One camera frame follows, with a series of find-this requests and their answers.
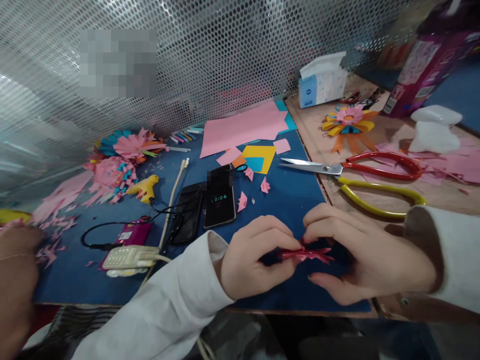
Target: scissors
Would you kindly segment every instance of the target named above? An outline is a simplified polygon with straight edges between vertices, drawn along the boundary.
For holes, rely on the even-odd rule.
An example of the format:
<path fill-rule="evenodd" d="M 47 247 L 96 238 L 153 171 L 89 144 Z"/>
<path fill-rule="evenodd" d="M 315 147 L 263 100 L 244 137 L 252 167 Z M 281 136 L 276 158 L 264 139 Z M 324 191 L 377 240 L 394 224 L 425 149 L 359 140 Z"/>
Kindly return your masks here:
<path fill-rule="evenodd" d="M 403 165 L 408 170 L 408 173 L 402 174 L 397 172 L 390 172 L 387 170 L 382 170 L 375 167 L 354 163 L 354 161 L 369 159 L 369 158 L 384 158 L 384 159 L 395 160 L 398 164 Z M 353 169 L 353 170 L 362 171 L 364 173 L 379 175 L 384 178 L 396 179 L 396 180 L 407 180 L 407 181 L 417 180 L 422 176 L 423 170 L 418 164 L 416 164 L 414 161 L 412 161 L 407 157 L 404 157 L 395 153 L 380 152 L 380 151 L 366 152 L 360 155 L 349 157 L 348 159 L 346 159 L 345 162 L 341 162 L 334 165 L 324 165 L 317 162 L 288 159 L 288 158 L 282 158 L 282 160 L 289 162 L 290 164 L 279 164 L 280 166 L 309 171 L 309 172 L 318 173 L 318 174 L 325 174 L 335 178 L 340 184 L 342 184 L 340 190 L 342 190 L 357 205 L 371 212 L 372 214 L 375 214 L 381 217 L 390 218 L 390 219 L 404 219 L 407 213 L 386 211 L 386 210 L 379 209 L 375 206 L 372 206 L 369 203 L 365 202 L 363 199 L 361 199 L 357 194 L 355 194 L 350 188 L 350 186 L 357 186 L 360 188 L 368 188 L 368 189 L 377 189 L 377 190 L 381 190 L 389 193 L 401 194 L 408 198 L 411 198 L 414 201 L 415 205 L 425 205 L 427 203 L 426 199 L 422 195 L 420 195 L 418 192 L 415 192 L 407 188 L 391 186 L 391 185 L 381 185 L 381 184 L 371 183 L 366 181 L 351 180 L 342 176 L 343 169 Z"/>

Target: blue table surface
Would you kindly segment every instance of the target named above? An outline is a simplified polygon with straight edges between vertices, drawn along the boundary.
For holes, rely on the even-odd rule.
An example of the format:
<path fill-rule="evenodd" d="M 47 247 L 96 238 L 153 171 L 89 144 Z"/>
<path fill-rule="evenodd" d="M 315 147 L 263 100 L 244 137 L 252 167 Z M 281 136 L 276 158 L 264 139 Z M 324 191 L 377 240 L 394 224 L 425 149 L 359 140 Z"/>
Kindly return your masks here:
<path fill-rule="evenodd" d="M 236 230 L 260 215 L 276 216 L 293 231 L 297 239 L 300 239 L 305 231 L 302 223 L 304 215 L 317 204 L 325 202 L 314 174 L 277 166 L 280 157 L 308 160 L 297 132 L 293 130 L 279 134 L 278 139 L 287 139 L 291 150 L 281 155 L 275 155 L 267 175 L 267 181 L 271 186 L 268 194 L 260 190 L 260 184 L 265 175 L 255 173 L 253 182 L 251 182 L 243 173 L 234 174 L 235 198 L 238 199 L 241 191 L 243 191 L 248 197 L 248 205 L 246 209 L 237 214 L 234 222 L 214 229 L 227 242 L 230 242 Z M 271 146 L 272 142 L 262 140 L 255 145 Z M 140 179 L 152 174 L 159 176 L 159 184 L 154 188 L 154 205 L 157 208 L 167 206 L 182 159 L 189 157 L 190 165 L 181 177 L 174 202 L 178 200 L 183 187 L 206 181 L 207 171 L 219 167 L 216 159 L 221 154 L 203 159 L 199 158 L 202 135 L 199 135 L 197 141 L 182 146 L 190 148 L 191 151 L 188 153 L 162 152 L 160 156 L 149 160 L 137 170 Z M 86 191 L 88 187 L 87 185 L 76 203 L 81 204 L 92 196 Z M 66 215 L 78 216 L 77 225 L 63 233 L 60 246 L 65 245 L 67 249 L 59 251 L 56 261 L 41 272 L 34 300 L 37 303 L 110 306 L 126 304 L 139 289 L 145 274 L 121 278 L 107 277 L 104 271 L 98 269 L 106 253 L 83 247 L 80 243 L 80 237 L 83 232 L 94 225 L 112 221 L 135 221 L 142 215 L 153 216 L 154 214 L 148 205 L 137 200 L 134 195 L 124 196 L 118 204 L 95 204 L 89 208 L 79 206 L 66 213 Z M 164 214 L 155 219 L 146 245 L 158 246 L 164 221 Z M 87 242 L 113 243 L 122 227 L 123 225 L 108 225 L 98 228 L 87 236 Z M 319 247 L 327 246 L 322 241 L 315 245 Z M 170 247 L 167 256 L 175 258 L 184 249 L 185 247 Z M 347 271 L 350 260 L 346 249 L 340 244 L 336 244 L 331 251 L 331 255 L 336 259 L 331 265 L 323 264 L 318 259 L 306 260 L 298 266 L 294 276 L 286 282 L 265 294 L 239 300 L 232 307 L 267 311 L 372 311 L 368 301 L 341 306 L 324 289 L 315 286 L 308 280 L 308 275 L 313 272 L 326 272 L 340 276 Z M 94 265 L 85 267 L 89 261 L 95 261 Z"/>

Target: bracelet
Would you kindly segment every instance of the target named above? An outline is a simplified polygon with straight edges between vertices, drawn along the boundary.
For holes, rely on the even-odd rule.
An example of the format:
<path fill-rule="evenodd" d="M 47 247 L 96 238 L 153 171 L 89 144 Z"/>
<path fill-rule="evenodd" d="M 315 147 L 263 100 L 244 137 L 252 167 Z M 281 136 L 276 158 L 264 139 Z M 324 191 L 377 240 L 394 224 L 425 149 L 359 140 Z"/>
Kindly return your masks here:
<path fill-rule="evenodd" d="M 11 256 L 6 256 L 6 257 L 0 257 L 0 261 L 12 259 L 12 258 L 19 258 L 19 257 L 21 257 L 21 256 L 28 256 L 28 255 L 34 255 L 34 254 L 32 254 L 32 253 L 23 253 L 23 254 L 11 255 Z"/>

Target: scissor blade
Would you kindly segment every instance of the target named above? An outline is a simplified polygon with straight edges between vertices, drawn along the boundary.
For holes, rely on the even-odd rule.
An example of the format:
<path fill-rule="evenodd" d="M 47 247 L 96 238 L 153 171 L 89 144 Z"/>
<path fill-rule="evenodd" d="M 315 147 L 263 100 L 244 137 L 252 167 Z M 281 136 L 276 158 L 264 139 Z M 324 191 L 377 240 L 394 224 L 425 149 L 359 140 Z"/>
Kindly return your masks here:
<path fill-rule="evenodd" d="M 295 165 L 318 165 L 318 166 L 323 166 L 322 164 L 318 162 L 311 162 L 311 161 L 305 161 L 305 160 L 298 160 L 298 159 L 287 159 L 282 157 L 281 160 L 286 161 L 288 163 L 292 163 Z"/>
<path fill-rule="evenodd" d="M 321 166 L 318 166 L 318 165 L 297 165 L 297 164 L 278 164 L 278 165 L 287 167 L 287 168 L 308 171 L 312 173 L 332 175 L 330 171 L 325 171 L 322 169 Z"/>

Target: wooden board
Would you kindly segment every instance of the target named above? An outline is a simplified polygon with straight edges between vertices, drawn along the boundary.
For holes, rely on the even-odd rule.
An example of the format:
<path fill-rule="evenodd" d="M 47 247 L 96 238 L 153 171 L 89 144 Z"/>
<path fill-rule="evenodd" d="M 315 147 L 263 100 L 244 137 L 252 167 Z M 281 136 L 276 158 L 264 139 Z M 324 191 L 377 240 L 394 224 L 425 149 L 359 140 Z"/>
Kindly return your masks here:
<path fill-rule="evenodd" d="M 371 94 L 377 86 L 359 76 L 351 75 L 348 77 L 345 90 L 349 91 L 355 88 L 361 89 L 363 93 Z M 371 110 L 380 111 L 384 107 L 389 95 L 389 92 L 385 92 L 380 101 L 372 106 Z M 328 137 L 326 132 L 321 130 L 325 115 L 335 111 L 337 102 L 300 109 L 298 96 L 295 94 L 289 97 L 285 103 L 295 121 L 311 161 L 331 165 L 342 162 L 352 155 L 347 144 L 344 145 L 341 154 L 337 152 L 332 153 L 336 139 Z M 395 146 L 398 146 L 399 140 L 411 139 L 415 136 L 415 122 L 411 119 L 395 119 L 377 116 L 373 121 L 375 122 L 375 128 L 368 133 L 368 136 L 376 144 L 389 141 Z M 474 139 L 476 145 L 480 148 L 480 139 L 470 133 L 457 126 L 452 128 L 452 132 L 459 137 Z M 370 166 L 376 164 L 373 160 L 362 163 Z M 355 171 L 345 170 L 342 174 L 350 179 L 364 181 L 363 177 Z M 338 183 L 329 176 L 319 175 L 319 179 L 325 198 L 335 207 L 346 212 L 361 212 L 374 220 L 383 229 L 391 226 L 391 224 L 401 225 L 401 221 L 372 215 L 354 204 L 342 191 L 339 191 L 340 187 Z M 461 214 L 480 215 L 480 207 L 478 206 L 480 202 L 480 189 L 478 185 L 465 185 L 450 179 L 444 180 L 442 186 L 434 186 L 421 181 L 410 182 L 391 179 L 379 182 L 381 184 L 393 184 L 419 192 L 425 196 L 428 205 L 435 208 Z M 471 190 L 471 194 L 467 196 L 461 193 L 459 189 Z M 386 196 L 385 193 L 376 191 L 354 190 L 364 200 L 384 210 L 407 211 L 411 206 L 401 195 L 388 194 Z M 375 301 L 378 304 L 378 310 L 381 311 L 383 316 L 389 319 L 411 321 L 479 321 L 479 318 L 474 316 L 471 311 L 432 299 L 425 295 L 411 293 L 396 294 L 383 296 L 375 299 Z"/>

